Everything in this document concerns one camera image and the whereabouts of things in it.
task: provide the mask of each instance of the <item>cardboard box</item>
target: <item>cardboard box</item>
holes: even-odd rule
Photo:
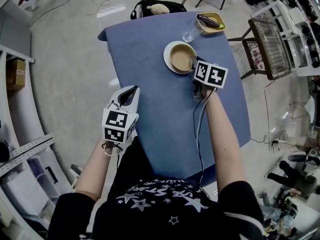
[[[8,91],[19,91],[25,87],[26,82],[26,63],[16,59],[8,63],[6,67],[6,89]]]

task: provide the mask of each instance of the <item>white saucer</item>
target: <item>white saucer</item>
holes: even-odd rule
[[[165,48],[164,48],[164,51],[163,51],[163,59],[164,59],[164,62],[165,64],[167,65],[167,67],[173,71],[174,73],[177,73],[179,75],[185,75],[185,74],[188,74],[190,73],[192,70],[188,71],[188,72],[183,72],[183,71],[178,71],[174,65],[172,65],[171,63],[171,59],[170,59],[170,53],[171,53],[171,50],[174,46],[176,45],[180,45],[180,44],[183,44],[183,45],[187,45],[189,47],[191,47],[190,44],[186,43],[186,42],[182,42],[182,41],[173,41],[171,43],[169,43]]]

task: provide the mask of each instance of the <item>yellow plate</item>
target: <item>yellow plate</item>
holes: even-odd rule
[[[224,25],[223,28],[205,26],[204,31],[202,32],[203,35],[218,33],[218,32],[224,31],[226,29],[225,22],[224,22],[224,20],[221,18],[221,16],[218,13],[215,13],[215,12],[201,12],[201,13],[198,13],[198,14],[206,16],[210,20],[213,20],[213,21],[215,21],[215,22],[217,22],[219,24]]]

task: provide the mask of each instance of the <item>blue tablecloth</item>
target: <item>blue tablecloth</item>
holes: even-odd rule
[[[196,179],[201,172],[194,136],[192,83],[188,75],[170,71],[164,49],[182,41],[196,12],[149,16],[107,27],[99,39],[108,42],[120,86],[141,89],[136,131],[157,174]],[[223,32],[200,35],[190,45],[204,60],[228,69],[224,89],[218,90],[240,146],[251,137],[248,109],[237,65]],[[198,123],[201,104],[196,113]],[[199,134],[200,152],[206,168],[203,186],[215,181],[215,161],[206,115]]]

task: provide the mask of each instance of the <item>black t-shirt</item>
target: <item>black t-shirt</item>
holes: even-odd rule
[[[60,196],[48,231],[49,240],[79,239],[86,232],[95,202],[80,193]],[[263,214],[245,181],[226,186],[218,202],[184,179],[140,180],[97,210],[91,238],[207,237],[263,239]]]

